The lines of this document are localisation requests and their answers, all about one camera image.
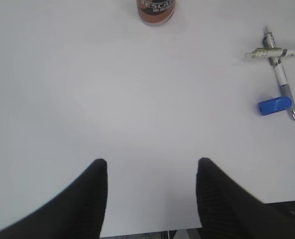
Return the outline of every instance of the ballpoint pen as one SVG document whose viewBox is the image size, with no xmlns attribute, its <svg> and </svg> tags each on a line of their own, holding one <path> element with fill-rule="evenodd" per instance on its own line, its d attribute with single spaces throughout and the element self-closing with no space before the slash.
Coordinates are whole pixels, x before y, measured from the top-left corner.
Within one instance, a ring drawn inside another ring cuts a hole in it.
<svg viewBox="0 0 295 239">
<path fill-rule="evenodd" d="M 265 36 L 263 39 L 263 44 L 268 48 L 276 48 L 276 43 L 273 38 L 272 32 L 269 32 L 268 28 L 265 28 Z M 289 97 L 292 100 L 292 106 L 288 109 L 291 113 L 292 118 L 295 121 L 295 103 L 292 97 L 291 89 L 287 80 L 287 76 L 285 74 L 285 70 L 281 63 L 281 59 L 279 57 L 270 57 L 270 63 L 273 66 L 273 69 L 276 73 L 276 77 L 280 86 L 280 91 L 283 96 Z"/>
<path fill-rule="evenodd" d="M 282 49 L 282 48 L 257 48 L 245 56 L 252 58 L 270 58 L 270 57 L 291 57 L 295 56 L 295 49 Z"/>
</svg>

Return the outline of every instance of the blue eraser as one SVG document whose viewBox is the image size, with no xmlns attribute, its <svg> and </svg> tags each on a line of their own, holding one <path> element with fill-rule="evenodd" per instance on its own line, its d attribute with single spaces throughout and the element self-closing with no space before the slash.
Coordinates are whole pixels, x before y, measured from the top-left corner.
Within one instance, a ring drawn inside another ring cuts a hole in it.
<svg viewBox="0 0 295 239">
<path fill-rule="evenodd" d="M 285 96 L 258 103 L 258 107 L 262 116 L 267 116 L 275 112 L 287 110 L 291 107 L 291 105 L 292 100 Z"/>
</svg>

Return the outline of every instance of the pen grip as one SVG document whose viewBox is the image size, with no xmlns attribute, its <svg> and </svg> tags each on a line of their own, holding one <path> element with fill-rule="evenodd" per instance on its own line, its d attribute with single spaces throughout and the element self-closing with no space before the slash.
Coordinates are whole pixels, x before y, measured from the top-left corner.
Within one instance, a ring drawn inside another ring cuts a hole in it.
<svg viewBox="0 0 295 239">
<path fill-rule="evenodd" d="M 293 97 L 292 97 L 290 85 L 286 84 L 286 85 L 280 86 L 280 91 L 281 91 L 282 96 L 286 96 L 286 97 L 289 97 L 291 99 L 292 105 L 290 107 L 290 110 L 295 110 L 295 102 L 294 102 Z"/>
</svg>

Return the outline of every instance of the nescafe jar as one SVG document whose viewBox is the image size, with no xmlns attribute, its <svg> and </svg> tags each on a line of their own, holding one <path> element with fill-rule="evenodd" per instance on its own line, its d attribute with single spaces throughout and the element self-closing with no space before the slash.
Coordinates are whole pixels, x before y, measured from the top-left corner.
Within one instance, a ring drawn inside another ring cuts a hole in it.
<svg viewBox="0 0 295 239">
<path fill-rule="evenodd" d="M 148 24 L 162 24 L 174 13 L 176 0 L 136 0 L 138 13 Z"/>
</svg>

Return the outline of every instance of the pen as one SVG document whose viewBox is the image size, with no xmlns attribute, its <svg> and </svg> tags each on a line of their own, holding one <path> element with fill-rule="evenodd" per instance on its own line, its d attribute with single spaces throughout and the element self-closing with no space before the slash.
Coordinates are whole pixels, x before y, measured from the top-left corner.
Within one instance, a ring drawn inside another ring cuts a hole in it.
<svg viewBox="0 0 295 239">
<path fill-rule="evenodd" d="M 268 48 L 276 48 L 276 43 L 273 38 L 272 32 L 269 32 L 267 27 L 265 28 L 265 36 L 263 39 L 263 44 L 265 47 L 268 47 Z M 295 103 L 293 101 L 291 89 L 290 89 L 281 59 L 279 57 L 271 57 L 269 59 L 270 59 L 271 65 L 273 66 L 273 69 L 275 70 L 282 95 L 289 97 L 292 100 L 292 106 L 288 109 L 288 111 L 291 113 L 292 118 L 295 121 Z"/>
<path fill-rule="evenodd" d="M 245 56 L 252 58 L 291 57 L 295 56 L 295 49 L 257 48 L 251 53 L 246 53 Z"/>
</svg>

